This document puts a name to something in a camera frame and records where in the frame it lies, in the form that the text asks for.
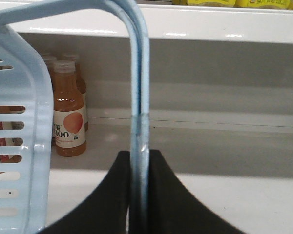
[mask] bottle cap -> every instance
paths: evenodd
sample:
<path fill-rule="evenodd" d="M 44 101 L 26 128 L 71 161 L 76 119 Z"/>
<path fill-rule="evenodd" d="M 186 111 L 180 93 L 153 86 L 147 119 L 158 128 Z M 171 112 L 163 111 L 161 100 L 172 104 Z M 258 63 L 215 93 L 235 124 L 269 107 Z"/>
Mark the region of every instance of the bottle cap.
<path fill-rule="evenodd" d="M 67 60 L 58 60 L 53 62 L 53 70 L 57 73 L 71 73 L 76 70 L 75 62 Z"/>
<path fill-rule="evenodd" d="M 53 68 L 53 63 L 57 60 L 55 56 L 42 56 L 42 59 L 47 68 Z"/>
<path fill-rule="evenodd" d="M 66 52 L 62 54 L 62 59 L 79 63 L 79 54 Z"/>

